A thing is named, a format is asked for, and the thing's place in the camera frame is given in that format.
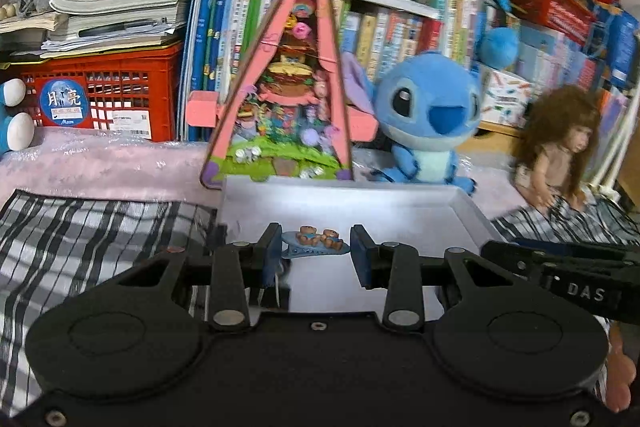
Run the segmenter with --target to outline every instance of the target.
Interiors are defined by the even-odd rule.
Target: toy dollhouse
[[[245,54],[201,174],[352,179],[332,0],[275,0]]]

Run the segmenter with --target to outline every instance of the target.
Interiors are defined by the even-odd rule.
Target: plush toy eye
[[[394,111],[400,116],[405,116],[408,118],[409,116],[411,116],[411,101],[411,91],[406,87],[401,87],[396,91],[394,95],[394,99],[392,102]]]
[[[478,99],[478,95],[476,93],[471,93],[471,118],[470,120],[475,120],[480,115],[480,100]]]

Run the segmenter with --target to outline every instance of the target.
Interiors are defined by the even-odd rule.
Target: black and white checkered fabric
[[[605,198],[589,197],[583,212],[558,198],[547,216],[532,206],[524,206],[492,223],[506,241],[526,238],[553,243],[640,245],[636,223]]]
[[[16,191],[0,212],[0,409],[14,415],[40,394],[24,354],[39,315],[167,247],[206,253],[215,217],[189,203]],[[192,314],[204,314],[205,298],[193,292]]]

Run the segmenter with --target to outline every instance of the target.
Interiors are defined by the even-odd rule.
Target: doll's hair
[[[584,151],[574,154],[569,175],[562,190],[575,194],[580,185],[591,154],[598,146],[600,112],[595,97],[577,86],[562,86],[542,94],[530,107],[527,123],[518,140],[513,156],[516,165],[533,169],[542,146],[547,143],[562,143],[572,127],[591,129],[589,144]]]

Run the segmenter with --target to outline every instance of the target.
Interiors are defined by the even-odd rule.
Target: purple ear
[[[373,94],[373,85],[367,73],[352,53],[342,53],[342,81],[347,98],[362,112],[373,114],[369,94]]]

